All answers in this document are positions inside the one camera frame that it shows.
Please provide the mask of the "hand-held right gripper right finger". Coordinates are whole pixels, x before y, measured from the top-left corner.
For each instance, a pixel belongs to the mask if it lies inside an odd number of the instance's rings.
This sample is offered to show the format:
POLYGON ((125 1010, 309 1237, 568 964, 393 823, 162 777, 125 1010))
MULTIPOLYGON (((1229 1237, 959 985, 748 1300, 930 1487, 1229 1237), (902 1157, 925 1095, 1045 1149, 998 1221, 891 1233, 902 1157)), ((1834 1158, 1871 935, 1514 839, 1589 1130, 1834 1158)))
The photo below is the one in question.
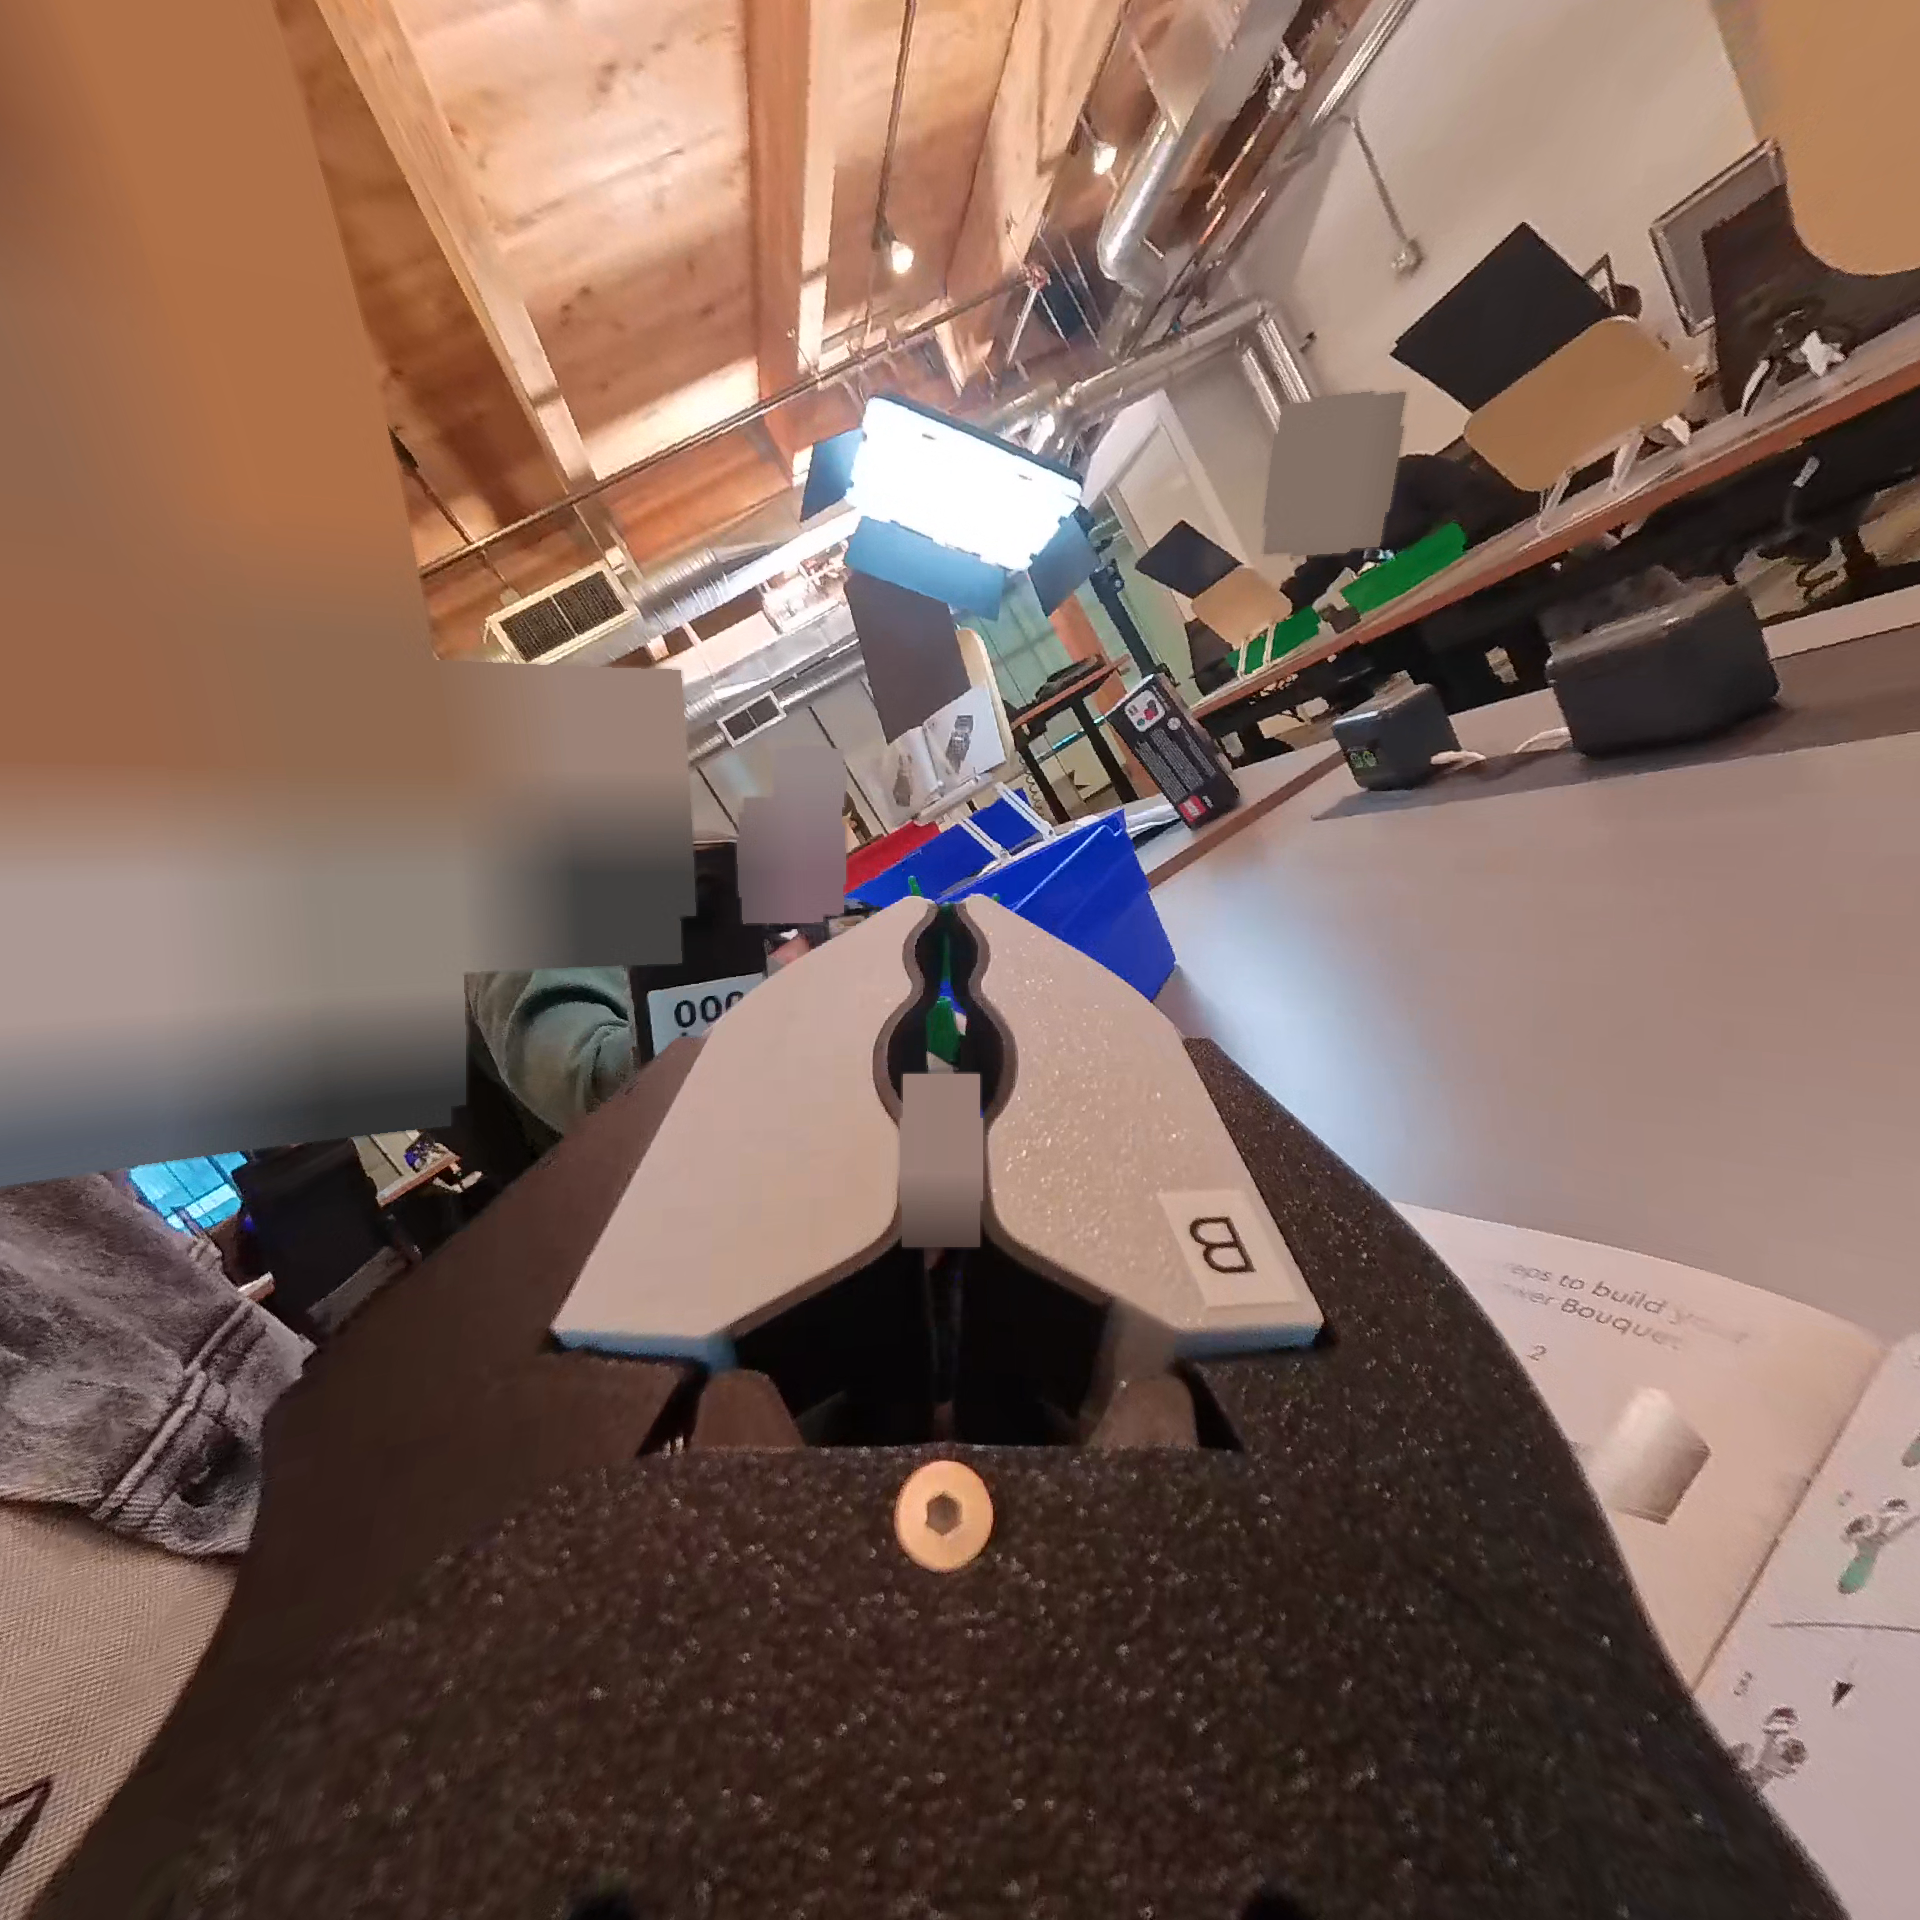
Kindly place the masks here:
POLYGON ((1171 1020, 994 897, 957 919, 998 1041, 986 1237, 1104 1308, 1099 1368, 1310 1347, 1326 1313, 1171 1020))

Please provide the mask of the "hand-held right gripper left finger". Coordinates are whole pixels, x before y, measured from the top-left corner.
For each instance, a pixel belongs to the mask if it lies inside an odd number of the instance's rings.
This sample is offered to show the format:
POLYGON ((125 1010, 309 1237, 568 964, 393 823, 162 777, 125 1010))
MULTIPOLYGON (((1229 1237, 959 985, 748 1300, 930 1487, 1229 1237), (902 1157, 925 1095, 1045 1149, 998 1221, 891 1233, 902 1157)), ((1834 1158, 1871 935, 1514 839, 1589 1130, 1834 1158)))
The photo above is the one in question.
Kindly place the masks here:
POLYGON ((561 1347, 733 1368, 746 1331, 898 1243, 890 1045, 939 924, 906 897, 714 1023, 552 1318, 561 1347))

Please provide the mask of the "green lego stem piece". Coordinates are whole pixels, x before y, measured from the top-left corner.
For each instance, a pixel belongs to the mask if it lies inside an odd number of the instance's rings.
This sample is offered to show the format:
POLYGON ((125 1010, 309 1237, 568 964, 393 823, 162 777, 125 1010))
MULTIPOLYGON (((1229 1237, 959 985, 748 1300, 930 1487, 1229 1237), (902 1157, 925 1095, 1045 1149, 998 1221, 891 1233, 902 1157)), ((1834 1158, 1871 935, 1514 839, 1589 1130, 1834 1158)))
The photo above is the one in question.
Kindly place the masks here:
POLYGON ((891 1064, 898 1070, 974 1070, 974 1048, 966 1039, 966 1013, 955 995, 955 935, 957 911, 939 905, 916 945, 919 995, 891 1041, 891 1064))

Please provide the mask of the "blue plastic bin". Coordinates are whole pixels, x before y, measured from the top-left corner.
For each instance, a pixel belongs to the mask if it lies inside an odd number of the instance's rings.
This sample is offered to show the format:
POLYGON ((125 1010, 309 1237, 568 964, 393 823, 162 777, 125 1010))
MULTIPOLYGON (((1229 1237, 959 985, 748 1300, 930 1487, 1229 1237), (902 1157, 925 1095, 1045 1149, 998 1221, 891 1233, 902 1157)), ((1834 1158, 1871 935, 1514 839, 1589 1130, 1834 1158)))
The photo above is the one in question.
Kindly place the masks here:
POLYGON ((1145 999, 1156 999, 1175 974, 1175 950, 1122 812, 1057 832, 942 896, 943 905, 965 897, 998 901, 1145 999))
POLYGON ((1053 839, 1053 825, 1015 792, 957 812, 919 850, 902 852, 874 874, 847 886, 850 911, 882 911, 902 897, 948 897, 1037 844, 1053 839))

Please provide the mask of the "black lego set box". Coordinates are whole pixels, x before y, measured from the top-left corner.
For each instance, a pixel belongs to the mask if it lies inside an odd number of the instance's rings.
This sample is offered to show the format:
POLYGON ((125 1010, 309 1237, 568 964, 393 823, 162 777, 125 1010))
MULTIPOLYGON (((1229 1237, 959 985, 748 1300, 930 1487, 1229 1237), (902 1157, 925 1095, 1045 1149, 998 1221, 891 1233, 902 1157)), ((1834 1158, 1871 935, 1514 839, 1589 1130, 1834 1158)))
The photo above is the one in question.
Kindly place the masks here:
POLYGON ((1133 750, 1188 829, 1202 829, 1240 806, 1229 762, 1166 671, 1144 671, 1108 712, 1108 728, 1133 750))

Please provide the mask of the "lego instruction booklet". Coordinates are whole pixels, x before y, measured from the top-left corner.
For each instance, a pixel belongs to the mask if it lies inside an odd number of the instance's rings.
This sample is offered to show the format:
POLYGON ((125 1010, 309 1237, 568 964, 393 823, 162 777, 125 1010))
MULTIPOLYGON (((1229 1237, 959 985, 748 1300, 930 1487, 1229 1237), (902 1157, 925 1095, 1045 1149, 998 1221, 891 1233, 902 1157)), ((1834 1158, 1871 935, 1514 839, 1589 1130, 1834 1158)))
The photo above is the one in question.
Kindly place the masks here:
POLYGON ((1917 1341, 1637 1250, 1402 1206, 1522 1359, 1700 1686, 1792 1544, 1830 1630, 1917 1625, 1917 1341))

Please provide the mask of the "white printed tag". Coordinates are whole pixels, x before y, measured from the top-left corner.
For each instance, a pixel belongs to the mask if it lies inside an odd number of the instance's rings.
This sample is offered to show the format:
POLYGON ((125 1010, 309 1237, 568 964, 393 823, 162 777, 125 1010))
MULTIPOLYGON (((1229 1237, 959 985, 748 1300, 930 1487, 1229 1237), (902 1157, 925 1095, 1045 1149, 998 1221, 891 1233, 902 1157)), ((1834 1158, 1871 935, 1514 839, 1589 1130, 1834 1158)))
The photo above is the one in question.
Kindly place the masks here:
POLYGON ((660 1059, 677 1041, 705 1039, 733 1005, 764 983, 764 976, 769 974, 734 974, 636 988, 636 1015, 642 1015, 651 1059, 660 1059))

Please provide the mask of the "charger box with green lights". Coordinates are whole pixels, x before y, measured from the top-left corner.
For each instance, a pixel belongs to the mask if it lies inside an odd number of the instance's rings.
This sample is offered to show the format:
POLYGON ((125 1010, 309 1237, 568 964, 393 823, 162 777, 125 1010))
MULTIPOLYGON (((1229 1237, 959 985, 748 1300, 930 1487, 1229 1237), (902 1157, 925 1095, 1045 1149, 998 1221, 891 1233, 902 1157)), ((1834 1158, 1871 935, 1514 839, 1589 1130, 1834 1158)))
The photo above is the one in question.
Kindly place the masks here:
POLYGON ((1412 683, 1334 720, 1358 790, 1394 792, 1428 785, 1438 762, 1461 750, 1453 714, 1433 685, 1412 683))

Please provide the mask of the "black light flag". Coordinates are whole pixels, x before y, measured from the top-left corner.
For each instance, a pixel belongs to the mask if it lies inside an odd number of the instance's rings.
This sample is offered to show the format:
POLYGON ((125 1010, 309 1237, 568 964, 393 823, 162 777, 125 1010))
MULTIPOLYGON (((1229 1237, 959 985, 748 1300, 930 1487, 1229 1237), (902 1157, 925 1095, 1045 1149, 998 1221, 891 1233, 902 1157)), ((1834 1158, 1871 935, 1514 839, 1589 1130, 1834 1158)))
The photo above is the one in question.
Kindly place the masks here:
POLYGON ((974 689, 957 622, 943 602, 850 570, 847 607, 858 638, 882 740, 925 728, 974 689))

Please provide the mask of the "black flat panel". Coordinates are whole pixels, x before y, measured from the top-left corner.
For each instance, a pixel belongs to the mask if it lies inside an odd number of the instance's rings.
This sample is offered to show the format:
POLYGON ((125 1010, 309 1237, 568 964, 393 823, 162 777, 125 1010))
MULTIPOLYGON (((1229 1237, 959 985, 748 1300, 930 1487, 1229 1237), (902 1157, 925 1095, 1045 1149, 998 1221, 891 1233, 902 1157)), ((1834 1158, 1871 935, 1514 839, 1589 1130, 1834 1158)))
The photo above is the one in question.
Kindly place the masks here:
POLYGON ((1604 295, 1518 221, 1394 338, 1392 359, 1476 412, 1609 316, 1604 295))
POLYGON ((1139 553, 1139 578, 1199 602, 1217 581, 1231 578, 1240 560, 1188 518, 1175 518, 1150 549, 1139 553))

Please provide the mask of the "person's grey denim garment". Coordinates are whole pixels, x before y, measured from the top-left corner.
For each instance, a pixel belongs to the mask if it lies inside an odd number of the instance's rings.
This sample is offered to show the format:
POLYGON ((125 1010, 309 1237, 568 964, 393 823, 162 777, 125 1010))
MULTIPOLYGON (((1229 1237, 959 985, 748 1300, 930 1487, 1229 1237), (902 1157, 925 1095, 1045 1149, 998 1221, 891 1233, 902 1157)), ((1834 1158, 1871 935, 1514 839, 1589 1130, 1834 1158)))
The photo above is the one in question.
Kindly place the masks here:
POLYGON ((306 1356, 127 1175, 4 1187, 4 1501, 239 1558, 306 1356))

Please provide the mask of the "studio light panel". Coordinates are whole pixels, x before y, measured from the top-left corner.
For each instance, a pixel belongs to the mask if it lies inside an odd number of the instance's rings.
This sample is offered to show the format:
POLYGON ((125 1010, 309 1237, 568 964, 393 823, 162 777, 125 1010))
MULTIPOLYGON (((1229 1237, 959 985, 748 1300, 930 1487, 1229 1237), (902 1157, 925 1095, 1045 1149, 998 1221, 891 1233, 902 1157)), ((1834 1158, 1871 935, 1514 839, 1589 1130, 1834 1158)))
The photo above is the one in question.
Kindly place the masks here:
POLYGON ((851 516, 851 574, 969 616, 996 616, 1015 581, 1053 613, 1101 565, 1068 466, 894 394, 811 446, 801 521, 823 516, 851 516))

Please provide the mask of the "dark grey charger box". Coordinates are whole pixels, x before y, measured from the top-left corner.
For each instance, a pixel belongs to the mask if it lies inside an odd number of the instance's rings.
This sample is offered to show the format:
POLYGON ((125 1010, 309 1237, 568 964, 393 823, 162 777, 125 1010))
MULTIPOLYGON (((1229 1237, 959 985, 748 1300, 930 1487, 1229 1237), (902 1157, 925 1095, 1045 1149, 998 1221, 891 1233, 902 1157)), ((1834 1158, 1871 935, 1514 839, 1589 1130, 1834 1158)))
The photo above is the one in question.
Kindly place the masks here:
POLYGON ((1699 586, 1554 640, 1549 689, 1582 758, 1695 743, 1782 696, 1764 622, 1737 585, 1699 586))

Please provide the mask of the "person's beige trousers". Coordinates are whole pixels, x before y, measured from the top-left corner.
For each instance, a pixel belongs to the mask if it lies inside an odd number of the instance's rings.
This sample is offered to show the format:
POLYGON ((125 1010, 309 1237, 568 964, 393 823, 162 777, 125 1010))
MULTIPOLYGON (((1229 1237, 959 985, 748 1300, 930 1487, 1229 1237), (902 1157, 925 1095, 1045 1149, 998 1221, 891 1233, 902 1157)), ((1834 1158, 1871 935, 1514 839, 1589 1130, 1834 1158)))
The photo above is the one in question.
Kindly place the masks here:
POLYGON ((4 1505, 4 1918, 26 1918, 201 1669, 233 1558, 4 1505))

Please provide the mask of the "dark desk mat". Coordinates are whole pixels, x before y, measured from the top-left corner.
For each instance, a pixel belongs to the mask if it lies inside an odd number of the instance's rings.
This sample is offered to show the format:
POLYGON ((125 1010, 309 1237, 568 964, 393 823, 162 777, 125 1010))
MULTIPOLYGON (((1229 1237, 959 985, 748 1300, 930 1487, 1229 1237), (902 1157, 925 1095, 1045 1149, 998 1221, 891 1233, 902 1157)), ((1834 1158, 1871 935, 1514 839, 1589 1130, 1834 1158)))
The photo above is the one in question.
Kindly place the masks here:
POLYGON ((1544 792, 1917 731, 1917 628, 1822 647, 1785 640, 1773 663, 1782 696, 1731 731, 1614 758, 1582 758, 1572 747, 1494 755, 1466 766, 1445 766, 1433 779, 1407 790, 1358 790, 1312 820, 1368 820, 1433 803, 1544 792))

